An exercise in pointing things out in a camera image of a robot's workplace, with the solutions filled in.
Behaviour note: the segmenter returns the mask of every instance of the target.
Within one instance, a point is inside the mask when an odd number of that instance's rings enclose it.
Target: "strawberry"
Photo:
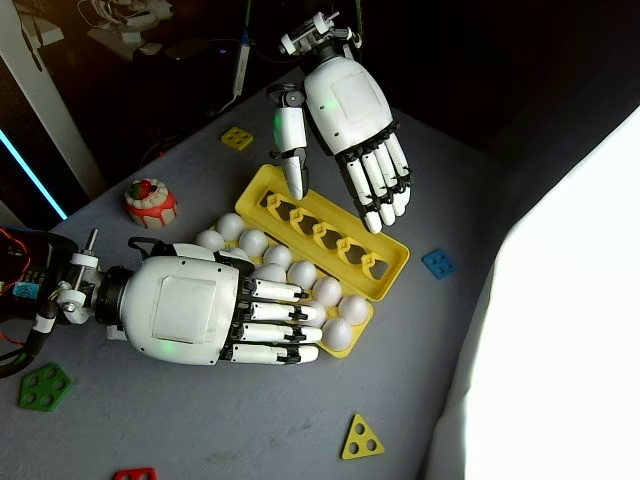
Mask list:
[[[151,187],[152,185],[149,180],[141,180],[138,183],[132,183],[129,185],[129,195],[134,200],[143,200],[151,193]]]

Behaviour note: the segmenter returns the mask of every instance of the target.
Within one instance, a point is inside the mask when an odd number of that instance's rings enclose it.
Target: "egg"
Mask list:
[[[244,230],[244,220],[237,213],[227,213],[221,216],[216,223],[216,231],[227,242],[235,242]]]
[[[306,320],[300,320],[300,324],[304,326],[320,328],[327,319],[327,311],[324,309],[321,303],[315,300],[310,300],[306,303],[307,307],[313,308],[313,315],[309,314],[309,318]]]
[[[317,275],[318,273],[316,272],[315,265],[307,260],[302,260],[289,267],[287,279],[289,280],[289,283],[293,283],[305,290],[309,290],[315,283]]]
[[[231,255],[235,255],[236,257],[244,258],[245,260],[249,260],[249,255],[247,252],[238,247],[229,248],[227,250]]]
[[[262,261],[264,263],[277,263],[282,268],[288,270],[292,261],[291,250],[284,245],[272,245],[264,252]]]
[[[214,252],[224,248],[224,239],[214,230],[204,230],[200,232],[193,243]]]
[[[338,313],[351,325],[361,325],[369,315],[369,305],[360,295],[347,295],[340,300]]]
[[[267,236],[257,228],[242,232],[239,244],[250,257],[261,257],[269,246]]]
[[[261,267],[256,268],[250,277],[280,283],[285,283],[287,281],[287,274],[284,271],[284,268],[282,268],[282,265],[278,265],[277,263],[268,263],[267,265],[262,265]]]
[[[342,351],[353,340],[351,325],[344,318],[330,318],[322,327],[322,341],[331,350]]]
[[[313,285],[311,296],[326,308],[335,307],[342,297],[340,282],[333,277],[324,277]]]

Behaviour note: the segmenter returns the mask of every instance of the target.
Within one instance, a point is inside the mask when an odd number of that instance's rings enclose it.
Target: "yellow triangle block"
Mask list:
[[[364,421],[362,415],[356,413],[351,421],[351,428],[347,435],[347,441],[342,450],[342,459],[369,457],[384,453],[384,446],[371,427]]]

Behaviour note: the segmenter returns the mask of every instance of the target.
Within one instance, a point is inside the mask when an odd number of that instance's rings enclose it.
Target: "table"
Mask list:
[[[299,78],[294,71],[287,80]],[[215,367],[163,363],[125,342],[107,341],[94,322],[60,326],[29,370],[51,361],[74,381],[54,413],[16,406],[19,376],[0,383],[0,478],[110,479],[121,468],[153,466],[159,478],[413,478],[423,460],[476,300],[495,255],[484,200],[492,164],[446,135],[395,112],[415,173],[406,215],[387,233],[412,257],[350,356],[321,353],[292,367]],[[84,245],[100,234],[103,268],[135,268],[133,235],[190,241],[231,211],[273,148],[273,106],[256,95],[197,132],[134,177],[157,177],[181,204],[163,230],[137,227],[122,206],[127,182],[61,223],[54,232]],[[255,140],[243,152],[218,137],[237,125]],[[311,187],[355,214],[339,170],[310,139]],[[422,255],[442,247],[457,272],[436,280]],[[22,334],[24,322],[3,325]],[[342,461],[354,413],[385,446],[384,455]]]

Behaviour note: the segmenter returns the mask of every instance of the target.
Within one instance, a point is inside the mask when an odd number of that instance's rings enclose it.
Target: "white robotic hand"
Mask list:
[[[151,254],[139,244],[153,242]],[[318,357],[322,330],[302,288],[249,278],[251,262],[191,244],[132,238],[143,253],[132,273],[109,270],[95,296],[101,323],[121,325],[138,351],[167,362],[284,365]]]
[[[309,189],[303,106],[325,150],[334,155],[367,229],[379,233],[405,212],[411,195],[411,171],[400,147],[389,104],[376,81],[350,55],[350,29],[334,28],[334,13],[316,14],[294,34],[284,35],[281,50],[312,53],[303,85],[277,85],[269,94],[278,104],[275,142],[291,195],[300,200]]]

